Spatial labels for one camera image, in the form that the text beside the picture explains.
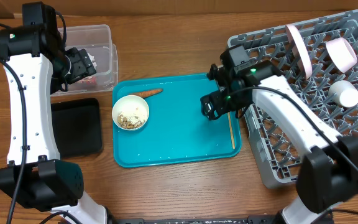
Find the cream bowl with food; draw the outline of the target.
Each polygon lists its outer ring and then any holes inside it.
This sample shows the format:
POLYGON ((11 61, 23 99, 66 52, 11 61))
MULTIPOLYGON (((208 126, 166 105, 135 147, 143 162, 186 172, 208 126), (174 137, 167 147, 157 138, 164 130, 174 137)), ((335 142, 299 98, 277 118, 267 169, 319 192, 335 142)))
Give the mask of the cream bowl with food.
POLYGON ((113 104, 111 115, 118 128, 137 131, 146 124, 149 113, 149 105, 143 98, 127 95, 113 104))

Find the pink shallow bowl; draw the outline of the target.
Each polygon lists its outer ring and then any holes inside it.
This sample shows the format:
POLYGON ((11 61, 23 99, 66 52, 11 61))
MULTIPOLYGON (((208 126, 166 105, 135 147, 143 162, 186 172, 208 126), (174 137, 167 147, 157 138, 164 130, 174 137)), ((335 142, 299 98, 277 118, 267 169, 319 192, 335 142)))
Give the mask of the pink shallow bowl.
POLYGON ((343 37, 326 42, 326 50, 332 63, 341 73, 346 73, 357 62, 354 49, 343 37))

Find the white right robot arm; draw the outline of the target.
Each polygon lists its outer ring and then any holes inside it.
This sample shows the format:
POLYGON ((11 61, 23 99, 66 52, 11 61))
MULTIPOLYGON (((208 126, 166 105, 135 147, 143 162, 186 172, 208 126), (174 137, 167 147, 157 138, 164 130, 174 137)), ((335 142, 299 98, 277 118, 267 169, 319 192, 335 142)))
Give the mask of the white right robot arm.
POLYGON ((204 116, 216 120, 255 104, 278 124, 302 160, 298 195, 274 223, 318 223, 358 194, 358 138, 343 136, 320 120, 271 61, 213 64, 207 78, 216 80, 219 90, 200 99, 204 116))

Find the white napkin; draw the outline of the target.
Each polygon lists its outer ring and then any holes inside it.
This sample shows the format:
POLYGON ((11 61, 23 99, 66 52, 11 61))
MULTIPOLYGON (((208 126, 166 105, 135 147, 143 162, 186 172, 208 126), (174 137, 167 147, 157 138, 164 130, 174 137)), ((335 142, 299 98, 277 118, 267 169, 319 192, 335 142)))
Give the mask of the white napkin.
POLYGON ((87 53, 88 54, 88 57, 89 59, 91 60, 92 64, 93 64, 93 67, 96 68, 97 67, 97 63, 94 59, 94 56, 92 56, 91 54, 87 53))

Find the red foil wrapper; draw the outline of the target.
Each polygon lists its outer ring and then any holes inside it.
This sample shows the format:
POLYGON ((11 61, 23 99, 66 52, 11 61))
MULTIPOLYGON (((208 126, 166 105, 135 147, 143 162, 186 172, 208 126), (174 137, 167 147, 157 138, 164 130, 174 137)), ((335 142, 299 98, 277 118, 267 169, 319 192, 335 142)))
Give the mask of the red foil wrapper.
POLYGON ((96 85, 97 81, 95 77, 88 77, 87 79, 83 80, 84 83, 89 84, 89 85, 96 85))

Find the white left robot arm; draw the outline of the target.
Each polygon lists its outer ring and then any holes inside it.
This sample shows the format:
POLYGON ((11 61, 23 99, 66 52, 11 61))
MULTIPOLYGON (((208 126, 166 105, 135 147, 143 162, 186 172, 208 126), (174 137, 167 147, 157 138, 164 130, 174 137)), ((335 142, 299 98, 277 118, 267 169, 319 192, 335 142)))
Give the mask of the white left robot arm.
POLYGON ((70 223, 113 223, 110 211, 84 189, 78 164, 63 161, 55 143, 50 96, 72 75, 95 70, 84 50, 65 51, 55 21, 0 30, 0 64, 9 83, 11 143, 0 190, 11 205, 48 212, 70 223))

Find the small white cup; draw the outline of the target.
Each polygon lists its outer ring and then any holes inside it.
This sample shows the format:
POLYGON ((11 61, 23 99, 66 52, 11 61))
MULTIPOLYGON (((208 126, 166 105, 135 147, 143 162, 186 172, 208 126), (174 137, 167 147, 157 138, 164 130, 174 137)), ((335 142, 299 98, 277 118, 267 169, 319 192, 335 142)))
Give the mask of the small white cup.
POLYGON ((358 104, 358 90, 354 85, 346 80, 333 83, 328 91, 333 101, 345 108, 351 108, 358 104))

